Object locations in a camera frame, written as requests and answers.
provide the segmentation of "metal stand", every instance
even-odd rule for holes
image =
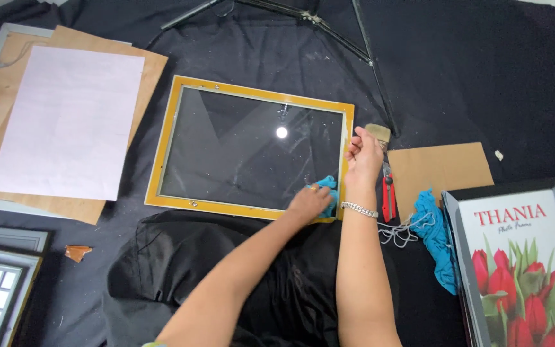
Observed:
[[[224,0],[209,0],[203,4],[198,5],[197,7],[191,9],[190,11],[182,14],[181,16],[161,26],[160,29],[162,29],[162,31],[160,34],[165,32],[166,30],[169,30],[170,28],[173,28],[175,25],[181,23],[182,21],[189,19],[195,16],[196,14],[203,12],[204,10],[209,9],[213,5],[221,3],[222,1]],[[279,4],[272,0],[234,0],[234,1],[241,4],[258,7],[259,9],[264,9],[267,11],[287,15],[289,17],[293,17],[296,19],[309,20],[315,27],[320,28],[322,31],[327,33],[332,38],[334,38],[334,40],[337,41],[339,44],[341,44],[344,48],[351,51],[354,55],[359,57],[359,59],[365,61],[367,65],[372,67],[372,70],[374,72],[376,85],[378,86],[378,91],[381,94],[382,105],[387,115],[387,124],[389,125],[389,128],[391,129],[393,136],[399,137],[400,131],[397,128],[397,124],[393,119],[393,108],[391,107],[391,101],[389,100],[389,95],[387,95],[387,90],[385,89],[385,85],[384,83],[382,83],[382,77],[379,72],[378,64],[372,54],[372,48],[369,41],[369,36],[367,35],[365,26],[363,25],[363,16],[361,15],[361,5],[359,4],[359,0],[352,0],[352,4],[353,4],[353,9],[355,10],[355,15],[357,17],[357,22],[359,24],[359,29],[361,30],[361,35],[363,36],[363,42],[365,43],[365,51],[359,48],[356,44],[352,43],[352,41],[350,41],[349,39],[343,37],[336,31],[334,31],[331,27],[329,27],[329,24],[327,22],[325,22],[323,19],[317,16],[320,0],[314,0],[310,8],[305,11],[301,9],[297,9],[296,7],[290,7],[288,5]],[[156,36],[148,44],[148,46],[154,43],[158,37],[159,35]]]

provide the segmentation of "black fabric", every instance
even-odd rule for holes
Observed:
[[[153,341],[215,264],[265,225],[183,211],[143,219],[108,273],[103,308],[109,344]],[[310,225],[286,245],[245,302],[231,346],[339,345],[335,272],[341,228],[341,222]],[[397,311],[397,273],[390,257],[384,258]]]
[[[161,24],[200,2],[69,0],[56,7],[15,0],[0,10],[0,26],[60,23],[144,46]],[[555,175],[555,7],[504,0],[361,5],[403,133],[390,148],[481,141],[497,183]],[[323,1],[319,14],[361,42],[350,1]],[[104,344],[107,269],[138,221],[165,210],[143,200],[173,74],[351,103],[355,125],[382,119],[369,67],[307,24],[274,13],[240,4],[223,18],[208,11],[166,32],[152,50],[169,61],[128,151],[119,199],[98,224],[0,211],[2,226],[54,231],[34,285],[39,304],[26,322],[28,345]],[[76,264],[63,257],[66,245],[94,251]],[[385,250],[400,283],[404,346],[464,346],[458,300],[436,282],[424,245]]]

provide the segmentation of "hanging string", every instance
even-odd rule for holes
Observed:
[[[29,49],[35,45],[38,46],[45,46],[46,43],[42,42],[42,41],[27,41],[25,42],[25,44],[23,45],[23,48],[20,49],[20,53],[19,56],[16,57],[16,59],[12,60],[11,62],[0,62],[0,68],[2,67],[9,67],[13,64],[15,64],[16,62],[18,62],[22,57],[24,57],[24,55],[29,51]]]
[[[422,220],[424,220],[425,218],[427,218],[429,216],[432,216],[432,223],[425,222],[425,223],[419,225],[419,223]],[[410,216],[408,216],[408,218],[405,221],[403,221],[400,225],[398,225],[397,227],[393,227],[391,225],[387,225],[387,224],[377,222],[378,225],[390,228],[390,229],[382,229],[381,228],[381,229],[378,230],[379,233],[381,233],[383,236],[387,237],[387,239],[385,241],[381,241],[381,244],[386,245],[387,243],[389,243],[389,241],[393,240],[393,243],[398,248],[404,248],[404,247],[406,247],[406,244],[408,244],[408,242],[419,240],[419,237],[417,235],[410,232],[410,228],[412,228],[412,227],[423,228],[425,226],[434,225],[436,223],[436,220],[434,219],[434,214],[431,213],[431,212],[428,212],[427,214],[423,215],[423,217],[420,217],[419,220],[417,220],[415,223],[409,224],[411,219],[412,219],[412,214],[410,214]]]

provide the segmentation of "blue rag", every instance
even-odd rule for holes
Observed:
[[[318,218],[332,217],[333,209],[335,209],[335,205],[337,205],[337,190],[334,189],[337,186],[337,182],[335,181],[335,178],[333,178],[333,176],[327,176],[321,179],[320,181],[316,182],[316,184],[320,188],[324,186],[328,186],[329,188],[331,188],[331,191],[329,191],[329,195],[333,197],[333,200],[331,201],[331,203],[327,206],[326,209],[324,209],[322,213],[318,215]]]
[[[423,244],[427,247],[436,261],[434,275],[436,279],[449,293],[456,295],[455,274],[451,264],[451,252],[447,247],[447,235],[442,212],[434,203],[432,189],[424,190],[419,194],[419,199],[414,203],[417,212],[412,216],[411,222],[423,218],[417,225],[413,225],[411,230],[423,239]]]

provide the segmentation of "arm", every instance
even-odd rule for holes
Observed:
[[[357,127],[345,159],[345,201],[376,211],[375,184],[384,155],[371,134]],[[344,210],[335,282],[338,335],[344,347],[401,346],[376,219]]]
[[[156,338],[167,346],[228,346],[243,303],[284,245],[331,202],[327,187],[304,188],[277,220],[205,276]]]

